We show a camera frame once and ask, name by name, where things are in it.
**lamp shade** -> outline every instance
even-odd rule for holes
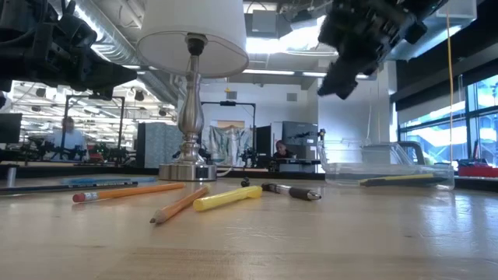
[[[208,39],[199,59],[203,77],[229,77],[247,67],[242,0],[148,0],[139,55],[150,66],[186,75],[191,56],[188,33]]]

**ceiling duct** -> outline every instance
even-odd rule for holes
[[[447,39],[446,11],[450,16],[450,35],[455,35],[472,21],[477,19],[476,0],[451,0],[437,12],[423,22],[427,25],[427,33],[417,44],[410,44],[403,40],[395,47],[388,59],[409,60],[417,58],[428,50],[436,47]]]
[[[48,0],[48,2],[61,15],[61,1]],[[92,0],[76,1],[75,16],[86,21],[97,32],[99,41],[93,45],[93,49],[100,52],[109,61],[119,65],[144,64],[137,56],[133,46]],[[157,99],[176,105],[178,91],[169,83],[169,78],[170,74],[164,72],[146,72],[139,76],[139,79]]]

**desk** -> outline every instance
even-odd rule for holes
[[[185,190],[75,205],[73,193],[0,198],[0,278],[496,279],[498,195],[418,188],[310,187],[309,202],[264,193],[188,208],[161,226],[158,208]],[[262,181],[251,180],[254,184]],[[53,179],[19,179],[53,184]],[[240,179],[212,183],[212,194]]]

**glass wall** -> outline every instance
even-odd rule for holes
[[[431,163],[449,163],[452,142],[453,160],[480,158],[498,166],[498,75],[464,89],[462,94],[468,102],[457,102],[400,124],[401,140],[418,142]]]

